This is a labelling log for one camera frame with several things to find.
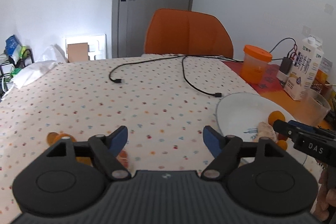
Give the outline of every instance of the chair backrest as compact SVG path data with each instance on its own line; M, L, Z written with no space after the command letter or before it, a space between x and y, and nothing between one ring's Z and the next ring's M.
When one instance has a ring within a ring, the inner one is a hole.
M159 9L147 30L145 53L223 55L233 57L233 45L221 22L214 16Z

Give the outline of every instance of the hand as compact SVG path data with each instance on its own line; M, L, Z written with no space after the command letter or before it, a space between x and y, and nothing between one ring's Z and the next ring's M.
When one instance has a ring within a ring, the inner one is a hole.
M329 217L328 207L336 207L336 189L327 190L328 173L324 169L321 173L319 183L322 184L317 195L316 209L313 215L320 221L325 221Z

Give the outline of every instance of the meat piece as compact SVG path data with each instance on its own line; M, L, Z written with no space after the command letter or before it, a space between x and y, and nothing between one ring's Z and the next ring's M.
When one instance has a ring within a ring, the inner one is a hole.
M272 141L277 141L277 136L272 128L268 123L266 122L260 122L258 124L258 134L256 138L253 140L253 142L258 142L261 137L268 137Z

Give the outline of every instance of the white tablecloth with floral print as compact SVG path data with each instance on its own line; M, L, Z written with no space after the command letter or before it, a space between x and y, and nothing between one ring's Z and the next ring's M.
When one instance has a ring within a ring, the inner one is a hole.
M154 59L148 55L60 64L36 82L13 90L0 103L0 223L20 210L11 185L16 175L47 147L48 132L78 141L128 127L125 146L132 170L197 170L213 159L202 140L204 126L217 128L220 98L197 92L183 79L181 58L121 67ZM207 92L256 93L221 61L190 57L187 79Z

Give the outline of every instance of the white plate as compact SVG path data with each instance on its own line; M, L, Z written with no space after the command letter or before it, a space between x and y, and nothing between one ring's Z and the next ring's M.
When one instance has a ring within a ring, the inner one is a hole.
M217 105L216 116L220 133L223 136L235 135L244 142L252 142L257 136L260 122L268 122L271 112L281 111L286 122L294 120L293 116L276 103L253 93L233 93L223 97ZM294 149L291 139L287 140L287 152L302 165L307 155Z

